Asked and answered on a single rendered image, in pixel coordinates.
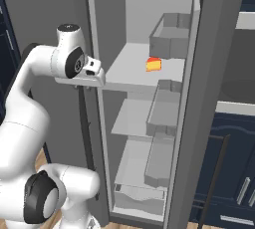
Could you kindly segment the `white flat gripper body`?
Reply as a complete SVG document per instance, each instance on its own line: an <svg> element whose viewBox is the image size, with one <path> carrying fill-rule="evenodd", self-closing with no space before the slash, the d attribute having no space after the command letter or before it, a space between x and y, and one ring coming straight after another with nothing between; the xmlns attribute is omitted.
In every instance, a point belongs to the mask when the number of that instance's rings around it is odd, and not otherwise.
<svg viewBox="0 0 255 229"><path fill-rule="evenodd" d="M95 76L86 76L85 71L81 71L72 79L56 78L55 81L59 84L66 84L72 86L84 86L84 87L103 87L106 83L106 76L103 68Z"/></svg>

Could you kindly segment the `grey fridge shelf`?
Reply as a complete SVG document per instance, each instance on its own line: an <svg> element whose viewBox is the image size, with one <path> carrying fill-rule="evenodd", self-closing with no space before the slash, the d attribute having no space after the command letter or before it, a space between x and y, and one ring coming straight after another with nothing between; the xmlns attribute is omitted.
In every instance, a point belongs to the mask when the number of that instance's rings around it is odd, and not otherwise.
<svg viewBox="0 0 255 229"><path fill-rule="evenodd" d="M112 133L147 137L146 120L151 101L125 99Z"/></svg>
<svg viewBox="0 0 255 229"><path fill-rule="evenodd" d="M182 81L184 59L161 61L161 70L148 72L149 45L126 43L106 73L105 90L153 93L159 80Z"/></svg>
<svg viewBox="0 0 255 229"><path fill-rule="evenodd" d="M119 166L115 183L148 188L144 183L150 143L129 139Z"/></svg>

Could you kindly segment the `orange cheese wedge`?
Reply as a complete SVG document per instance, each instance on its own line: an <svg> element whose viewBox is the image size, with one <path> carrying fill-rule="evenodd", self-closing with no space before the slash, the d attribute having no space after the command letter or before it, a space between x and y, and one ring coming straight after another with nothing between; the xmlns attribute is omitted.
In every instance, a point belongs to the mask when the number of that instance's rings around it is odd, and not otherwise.
<svg viewBox="0 0 255 229"><path fill-rule="evenodd" d="M147 59L145 68L148 72L160 71L161 70L161 59L150 57Z"/></svg>

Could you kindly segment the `dark blue tall cabinet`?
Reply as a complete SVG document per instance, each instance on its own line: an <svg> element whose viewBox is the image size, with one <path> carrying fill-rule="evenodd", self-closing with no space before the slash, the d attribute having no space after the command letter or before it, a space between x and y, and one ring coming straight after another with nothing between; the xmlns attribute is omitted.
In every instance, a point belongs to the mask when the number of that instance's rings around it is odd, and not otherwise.
<svg viewBox="0 0 255 229"><path fill-rule="evenodd" d="M6 29L9 31L14 51L11 50ZM20 52L9 17L7 4L5 0L0 0L0 123L5 115L5 96L18 69L19 62Z"/></svg>

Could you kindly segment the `grey fridge door bin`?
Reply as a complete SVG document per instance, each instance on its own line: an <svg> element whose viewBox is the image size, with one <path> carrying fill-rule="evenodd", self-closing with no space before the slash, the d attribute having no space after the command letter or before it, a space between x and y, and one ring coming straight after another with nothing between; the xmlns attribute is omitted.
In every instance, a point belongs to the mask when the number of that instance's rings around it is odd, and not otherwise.
<svg viewBox="0 0 255 229"><path fill-rule="evenodd" d="M191 16L163 13L149 35L149 55L162 59L187 57Z"/></svg>
<svg viewBox="0 0 255 229"><path fill-rule="evenodd" d="M144 171L145 184L154 188L169 185L174 141L173 136L163 133L154 136Z"/></svg>
<svg viewBox="0 0 255 229"><path fill-rule="evenodd" d="M159 80L146 119L146 134L175 136L182 82Z"/></svg>

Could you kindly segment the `grey fridge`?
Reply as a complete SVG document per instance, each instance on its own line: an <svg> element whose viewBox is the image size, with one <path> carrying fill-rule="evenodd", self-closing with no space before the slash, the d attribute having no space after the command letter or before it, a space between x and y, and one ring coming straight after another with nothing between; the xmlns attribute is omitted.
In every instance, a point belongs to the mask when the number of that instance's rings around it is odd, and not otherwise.
<svg viewBox="0 0 255 229"><path fill-rule="evenodd" d="M149 35L163 13L191 16L187 57L184 59L182 91L174 136L171 174L167 187L149 189L164 191L162 215L116 207L116 176L129 139L149 142L154 136L140 137L112 133L125 99L153 100L154 93L134 93L95 89L96 109L90 119L91 142L96 172L101 178L98 196L89 200L91 212L102 225L109 222L133 225L143 229L163 229L167 224L168 195L173 191L173 168L180 148L189 79L194 59L200 16L200 0L87 0L90 40L87 51L102 63L107 73L126 43L149 45ZM49 112L52 126L47 137L48 160L71 165L87 165L82 137L79 90L41 78L32 89L34 98Z"/></svg>

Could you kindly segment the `grey open fridge door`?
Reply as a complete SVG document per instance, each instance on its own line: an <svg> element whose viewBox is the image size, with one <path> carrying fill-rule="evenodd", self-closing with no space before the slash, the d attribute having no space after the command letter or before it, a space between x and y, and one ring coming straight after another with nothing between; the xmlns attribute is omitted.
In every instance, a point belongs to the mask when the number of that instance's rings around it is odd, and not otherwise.
<svg viewBox="0 0 255 229"><path fill-rule="evenodd" d="M186 229L242 0L200 0L201 13L173 191L163 229Z"/></svg>

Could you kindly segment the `pale grey fridge drawer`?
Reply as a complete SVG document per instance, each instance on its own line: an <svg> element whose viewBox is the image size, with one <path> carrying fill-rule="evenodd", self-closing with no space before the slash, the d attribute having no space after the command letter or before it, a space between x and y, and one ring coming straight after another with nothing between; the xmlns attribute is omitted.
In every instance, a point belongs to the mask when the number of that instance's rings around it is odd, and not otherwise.
<svg viewBox="0 0 255 229"><path fill-rule="evenodd" d="M164 191L117 184L115 188L115 202L118 208L135 209L155 215L162 215Z"/></svg>

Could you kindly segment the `dark blue base cabinets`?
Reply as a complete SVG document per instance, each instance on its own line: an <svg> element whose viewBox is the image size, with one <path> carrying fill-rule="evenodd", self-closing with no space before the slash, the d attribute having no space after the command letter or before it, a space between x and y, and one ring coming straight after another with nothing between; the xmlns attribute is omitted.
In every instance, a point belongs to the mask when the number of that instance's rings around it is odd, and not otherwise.
<svg viewBox="0 0 255 229"><path fill-rule="evenodd" d="M255 203L249 206L249 199L255 189L255 115L224 114L214 115L210 135L230 134L229 142L216 180L214 192L204 223L224 229L255 229L254 226L222 221L220 215L252 220L255 223ZM189 220L197 222L208 193L221 139L210 137L199 175ZM240 205L237 196L244 179L250 177L249 186Z"/></svg>

